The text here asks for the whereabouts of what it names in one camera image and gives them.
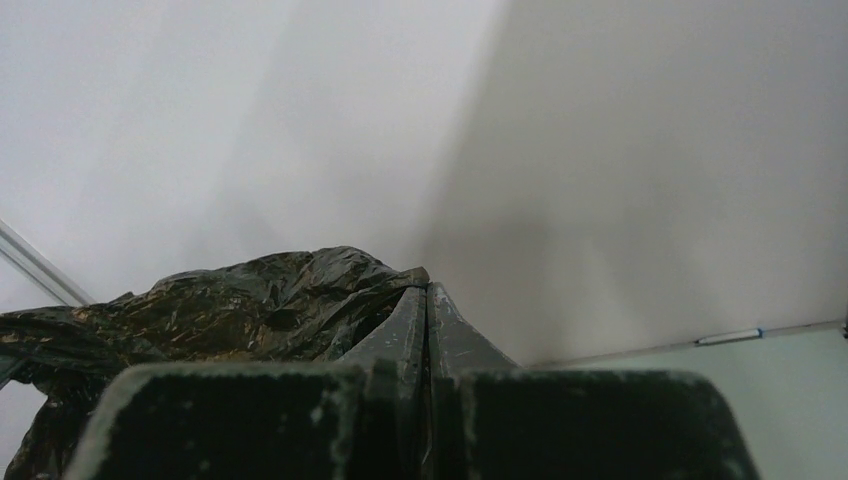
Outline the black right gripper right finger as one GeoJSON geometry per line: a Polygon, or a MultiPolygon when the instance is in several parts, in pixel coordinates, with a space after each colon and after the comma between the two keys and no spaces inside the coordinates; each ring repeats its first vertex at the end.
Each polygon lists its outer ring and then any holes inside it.
{"type": "Polygon", "coordinates": [[[435,479],[756,479],[731,408],[681,370],[532,370],[427,290],[435,479]]]}

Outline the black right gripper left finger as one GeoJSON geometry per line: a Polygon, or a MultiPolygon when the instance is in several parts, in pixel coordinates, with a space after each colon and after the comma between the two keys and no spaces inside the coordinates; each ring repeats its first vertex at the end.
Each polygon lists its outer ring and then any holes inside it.
{"type": "Polygon", "coordinates": [[[106,389],[69,479],[415,479],[426,292],[331,362],[160,363],[106,389]]]}

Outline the black trash bag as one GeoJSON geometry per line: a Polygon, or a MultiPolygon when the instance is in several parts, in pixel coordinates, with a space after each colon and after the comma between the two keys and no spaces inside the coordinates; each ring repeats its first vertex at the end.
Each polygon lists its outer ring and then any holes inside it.
{"type": "Polygon", "coordinates": [[[5,378],[46,398],[5,477],[59,478],[103,391],[129,367],[334,361],[429,281],[422,267],[399,271],[337,246],[181,272],[104,303],[5,312],[5,378]]]}

